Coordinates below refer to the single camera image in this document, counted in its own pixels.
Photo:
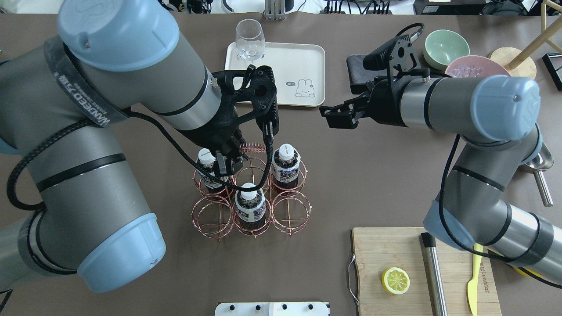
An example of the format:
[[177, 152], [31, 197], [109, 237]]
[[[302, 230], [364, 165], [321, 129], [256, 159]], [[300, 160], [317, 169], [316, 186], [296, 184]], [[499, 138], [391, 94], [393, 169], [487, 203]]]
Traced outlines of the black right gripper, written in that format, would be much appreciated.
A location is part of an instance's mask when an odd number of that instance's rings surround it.
[[392, 80], [374, 79], [364, 84], [366, 90], [336, 106], [320, 106], [331, 129], [355, 129], [359, 119], [371, 118], [379, 124], [405, 127], [397, 94], [392, 90]]

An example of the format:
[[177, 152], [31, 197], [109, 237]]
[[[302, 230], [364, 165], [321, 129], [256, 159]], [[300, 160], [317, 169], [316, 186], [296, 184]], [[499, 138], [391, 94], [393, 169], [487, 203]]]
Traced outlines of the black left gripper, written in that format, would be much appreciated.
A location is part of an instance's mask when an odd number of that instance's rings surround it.
[[184, 135], [194, 144], [215, 152], [215, 175], [228, 176], [228, 172], [238, 172], [243, 167], [245, 154], [240, 148], [243, 136], [239, 128], [243, 123], [245, 120], [234, 112], [217, 112], [201, 126], [185, 131]]

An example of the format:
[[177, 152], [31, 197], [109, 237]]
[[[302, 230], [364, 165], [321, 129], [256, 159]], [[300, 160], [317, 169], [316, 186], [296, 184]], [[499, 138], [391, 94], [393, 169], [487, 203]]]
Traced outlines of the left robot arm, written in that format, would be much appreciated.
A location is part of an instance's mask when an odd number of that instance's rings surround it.
[[166, 252], [111, 126], [140, 103], [231, 174], [240, 132], [227, 91], [156, 0], [65, 0], [58, 34], [1, 65], [1, 148], [18, 151], [42, 202], [1, 230], [1, 290], [78, 274], [96, 293]]

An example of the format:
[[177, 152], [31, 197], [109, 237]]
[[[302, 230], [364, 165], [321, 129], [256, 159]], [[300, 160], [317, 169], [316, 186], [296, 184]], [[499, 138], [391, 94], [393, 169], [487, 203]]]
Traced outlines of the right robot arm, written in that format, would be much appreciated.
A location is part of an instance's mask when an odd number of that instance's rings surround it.
[[430, 78], [420, 71], [367, 83], [343, 104], [319, 108], [329, 127], [360, 118], [455, 134], [441, 187], [424, 220], [435, 238], [462, 251], [481, 244], [490, 258], [561, 288], [561, 229], [502, 196], [518, 167], [543, 145], [540, 95], [524, 77]]

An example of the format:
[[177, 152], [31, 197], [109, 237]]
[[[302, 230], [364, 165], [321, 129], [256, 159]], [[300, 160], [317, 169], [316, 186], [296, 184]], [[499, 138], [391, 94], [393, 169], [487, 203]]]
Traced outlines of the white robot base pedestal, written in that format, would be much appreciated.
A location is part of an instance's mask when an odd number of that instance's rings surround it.
[[329, 316], [328, 302], [223, 302], [215, 316]]

